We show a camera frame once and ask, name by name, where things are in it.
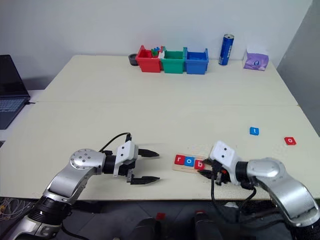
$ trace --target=laptop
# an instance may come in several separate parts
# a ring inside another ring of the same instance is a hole
[[[0,130],[7,129],[30,96],[10,55],[0,55]]]

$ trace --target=blue can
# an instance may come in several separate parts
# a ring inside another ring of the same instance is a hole
[[[219,64],[222,66],[225,66],[228,64],[234,39],[235,39],[235,36],[233,36],[232,34],[225,34],[223,36],[221,53],[219,58]]]

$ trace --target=laptop screen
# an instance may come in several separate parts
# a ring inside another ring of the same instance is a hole
[[[0,97],[28,96],[10,55],[0,55]]]

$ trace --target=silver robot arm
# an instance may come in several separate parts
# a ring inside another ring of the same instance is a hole
[[[235,185],[258,186],[267,191],[282,214],[293,239],[320,239],[320,211],[308,189],[290,176],[279,160],[263,158],[242,161],[222,141],[212,148],[209,159],[221,164]],[[217,180],[222,173],[217,173]]]
[[[130,184],[148,184],[158,177],[143,176],[135,178],[132,169],[138,155],[157,157],[156,152],[139,149],[131,140],[111,151],[80,149],[69,158],[68,164],[50,182],[40,200],[30,213],[19,222],[8,239],[23,240],[34,238],[51,239],[61,228],[62,221],[70,214],[72,205],[93,175],[113,174],[114,177],[126,176]]]

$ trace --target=table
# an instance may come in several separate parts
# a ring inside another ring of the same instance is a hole
[[[249,127],[260,135],[249,134]],[[81,148],[98,150],[118,133],[131,131],[141,148],[160,154],[136,162],[137,177],[156,176],[148,185],[130,185],[124,177],[93,176],[82,200],[209,199],[210,181],[172,170],[176,153],[208,155],[217,140],[236,149],[244,160],[274,157],[320,197],[319,137],[298,106],[212,106],[159,103],[148,113],[135,104],[38,102],[0,151],[0,195],[39,198],[42,191]],[[288,146],[284,137],[297,145]],[[124,142],[116,141],[114,150]],[[218,199],[244,199],[250,191],[231,184],[216,187]],[[257,199],[269,196],[259,189]]]
[[[123,56],[74,56],[46,88],[40,102],[167,103],[296,106],[270,62],[266,71],[220,66],[210,60],[205,75],[141,72]]]
[[[43,90],[28,90],[30,95],[29,101],[32,103],[36,102],[42,92]],[[22,119],[24,119],[33,106],[33,104],[25,105],[15,119],[10,123],[8,128],[5,130],[0,130],[0,141],[4,142],[8,139],[13,129],[19,124],[20,121],[22,121]]]
[[[249,134],[251,126],[259,136]],[[217,140],[244,160],[283,161],[320,197],[319,137],[272,63],[261,72],[242,69],[241,61],[222,67],[211,60],[205,75],[164,74],[141,72],[127,57],[84,55],[70,60],[0,148],[0,196],[39,198],[74,151],[98,150],[127,131],[141,148],[160,154],[138,160],[134,174],[161,180],[129,185],[124,177],[93,176],[80,199],[207,200],[210,181],[173,171],[172,163],[176,153],[208,155]],[[297,145],[285,144],[290,136]],[[231,184],[216,188],[218,199],[249,194]],[[269,196],[259,189],[255,198]]]

